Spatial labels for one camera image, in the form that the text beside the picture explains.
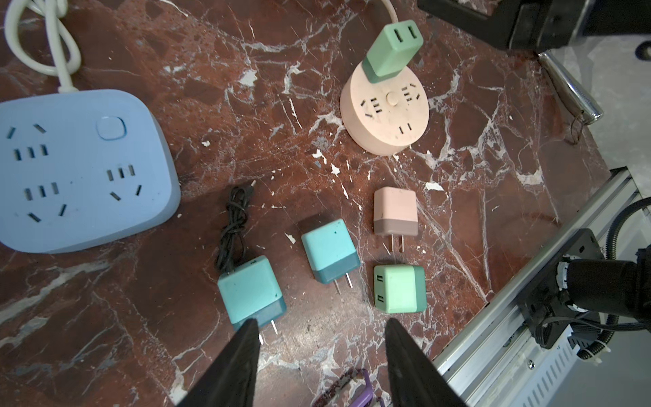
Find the purple object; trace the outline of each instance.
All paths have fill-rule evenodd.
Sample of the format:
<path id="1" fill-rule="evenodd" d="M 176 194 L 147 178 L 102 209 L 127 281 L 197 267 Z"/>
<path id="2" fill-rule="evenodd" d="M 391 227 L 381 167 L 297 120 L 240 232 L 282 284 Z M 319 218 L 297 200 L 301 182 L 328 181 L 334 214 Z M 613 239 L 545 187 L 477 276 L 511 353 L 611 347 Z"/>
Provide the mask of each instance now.
<path id="1" fill-rule="evenodd" d="M 364 391 L 362 391 L 362 394 L 359 395 L 355 400 L 353 400 L 352 403 L 350 403 L 349 407 L 364 407 L 368 404 L 369 401 L 373 399 L 373 386 L 370 383 L 370 378 L 368 377 L 368 372 L 366 369 L 362 369 L 362 374 L 364 375 L 364 381 L 366 382 L 366 386 L 364 387 Z M 384 407 L 384 401 L 380 399 L 380 406 Z"/>

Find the power strip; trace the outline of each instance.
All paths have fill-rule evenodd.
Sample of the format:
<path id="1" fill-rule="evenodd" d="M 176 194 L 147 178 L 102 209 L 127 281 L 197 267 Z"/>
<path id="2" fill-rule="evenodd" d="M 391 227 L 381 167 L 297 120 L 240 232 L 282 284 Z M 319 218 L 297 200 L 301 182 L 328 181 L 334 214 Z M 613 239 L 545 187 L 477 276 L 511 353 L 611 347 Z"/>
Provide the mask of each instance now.
<path id="1" fill-rule="evenodd" d="M 64 253 L 169 219 L 180 188 L 163 133 L 135 96 L 104 89 L 0 104 L 0 242 Z"/>

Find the black cable sleeve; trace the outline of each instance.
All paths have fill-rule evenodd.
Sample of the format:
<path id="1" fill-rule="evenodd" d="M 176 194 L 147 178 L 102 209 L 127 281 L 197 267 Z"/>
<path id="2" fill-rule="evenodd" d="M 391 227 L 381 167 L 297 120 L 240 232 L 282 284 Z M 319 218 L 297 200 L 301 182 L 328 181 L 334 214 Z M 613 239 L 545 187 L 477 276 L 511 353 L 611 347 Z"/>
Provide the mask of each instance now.
<path id="1" fill-rule="evenodd" d="M 608 260 L 616 259 L 617 237 L 619 236 L 619 232 L 622 230 L 622 227 L 624 226 L 624 222 L 626 222 L 626 220 L 628 220 L 628 218 L 630 218 L 638 210 L 646 208 L 649 205 L 651 205 L 651 197 L 640 199 L 639 201 L 634 202 L 629 206 L 625 207 L 625 209 L 621 211 L 619 215 L 617 215 L 615 220 L 613 220 L 610 229 L 608 229 L 608 236 L 606 238 L 606 248 L 605 248 L 606 259 Z M 619 323 L 618 315 L 608 315 L 608 317 L 606 318 L 606 325 L 617 325 L 618 323 Z M 594 341 L 593 343 L 589 344 L 586 349 L 580 350 L 577 355 L 581 359 L 590 359 L 592 355 L 596 355 L 599 352 L 601 352 L 603 349 L 605 349 L 603 344 L 608 344 L 613 338 L 614 334 L 615 334 L 614 331 L 602 330 L 599 336 L 597 336 L 597 341 Z"/>

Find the marble table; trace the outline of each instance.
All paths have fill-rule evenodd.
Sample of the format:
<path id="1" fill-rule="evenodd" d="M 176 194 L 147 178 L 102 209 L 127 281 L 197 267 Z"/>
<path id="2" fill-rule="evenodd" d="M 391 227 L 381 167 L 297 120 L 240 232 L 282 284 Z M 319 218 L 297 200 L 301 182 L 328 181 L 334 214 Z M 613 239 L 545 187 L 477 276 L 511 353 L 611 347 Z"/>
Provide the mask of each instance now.
<path id="1" fill-rule="evenodd" d="M 262 330 L 257 406 L 322 406 L 333 394 L 345 405 L 363 379 L 338 386 L 361 367 L 388 398 L 377 264 L 425 268 L 427 310 L 398 318 L 423 352 L 440 353 L 609 172 L 588 132 L 571 144 L 531 55 L 394 3 L 425 39 L 410 66 L 430 123 L 411 148 L 379 158 L 352 141 L 339 111 L 389 22 L 378 1 L 71 0 L 64 23 L 83 55 L 74 83 L 122 89 L 151 109 L 182 202 L 159 227 L 78 253 L 0 245 L 0 405 L 178 402 L 233 336 L 213 261 L 229 189 L 253 179 L 248 256 L 271 260 L 288 308 L 278 335 Z M 23 18 L 25 47 L 47 61 L 41 19 Z M 0 41 L 0 99 L 56 88 Z M 383 186 L 417 192 L 420 233 L 404 253 L 373 235 Z M 314 279 L 300 240 L 339 217 L 362 259 L 341 296 Z"/>

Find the teal charger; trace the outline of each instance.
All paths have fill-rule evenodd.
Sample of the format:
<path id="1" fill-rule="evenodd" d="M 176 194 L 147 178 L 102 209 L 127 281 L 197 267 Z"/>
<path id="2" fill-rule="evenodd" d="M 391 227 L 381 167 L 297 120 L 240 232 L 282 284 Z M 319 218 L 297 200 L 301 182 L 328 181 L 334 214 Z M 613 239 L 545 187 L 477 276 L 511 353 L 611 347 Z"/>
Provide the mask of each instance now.
<path id="1" fill-rule="evenodd" d="M 217 281 L 230 323 L 237 331 L 247 319 L 255 318 L 262 327 L 287 311 L 283 293 L 271 263 L 259 256 L 222 274 Z"/>
<path id="2" fill-rule="evenodd" d="M 361 263 L 343 219 L 305 233 L 301 240 L 312 273 L 319 283 L 330 284 L 334 281 L 339 291 L 337 279 L 345 274 L 350 288 L 353 287 L 348 272 L 359 268 Z"/>

